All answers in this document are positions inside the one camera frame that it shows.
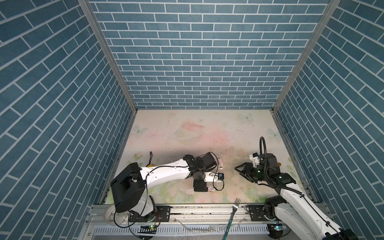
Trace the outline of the pink white stapler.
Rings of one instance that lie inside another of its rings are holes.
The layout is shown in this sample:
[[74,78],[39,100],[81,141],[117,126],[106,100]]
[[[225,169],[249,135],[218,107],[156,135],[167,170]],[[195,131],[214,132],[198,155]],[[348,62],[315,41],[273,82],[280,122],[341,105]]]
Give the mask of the pink white stapler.
[[218,164],[219,164],[219,169],[223,169],[224,168],[224,162],[221,158],[218,158]]

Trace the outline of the red white staple box sleeve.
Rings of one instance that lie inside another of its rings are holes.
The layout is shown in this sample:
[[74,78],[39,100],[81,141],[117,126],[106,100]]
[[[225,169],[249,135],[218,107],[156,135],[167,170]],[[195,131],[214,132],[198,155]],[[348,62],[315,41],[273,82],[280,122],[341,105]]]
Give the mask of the red white staple box sleeve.
[[214,193],[216,189],[213,186],[208,186],[208,192]]

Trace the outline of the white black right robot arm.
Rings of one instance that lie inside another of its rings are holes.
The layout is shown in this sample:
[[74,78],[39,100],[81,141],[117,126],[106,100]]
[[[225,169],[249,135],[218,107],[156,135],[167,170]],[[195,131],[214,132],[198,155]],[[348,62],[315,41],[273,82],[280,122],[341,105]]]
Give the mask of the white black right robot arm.
[[274,189],[277,195],[264,202],[264,216],[270,221],[286,224],[302,240],[356,240],[350,229],[343,229],[331,220],[301,191],[296,180],[282,173],[276,157],[267,152],[264,137],[259,140],[260,152],[250,155],[250,162],[235,170],[246,180]]

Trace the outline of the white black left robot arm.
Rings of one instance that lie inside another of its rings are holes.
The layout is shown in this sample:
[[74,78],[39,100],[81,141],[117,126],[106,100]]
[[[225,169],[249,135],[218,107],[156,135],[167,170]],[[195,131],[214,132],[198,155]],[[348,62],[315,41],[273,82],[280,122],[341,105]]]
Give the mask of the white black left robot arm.
[[220,182],[214,169],[219,168],[219,159],[212,152],[194,157],[185,155],[169,164],[157,167],[139,167],[129,164],[111,182],[116,213],[133,211],[141,217],[156,213],[157,207],[149,189],[167,182],[192,178],[194,192],[207,192],[208,183]]

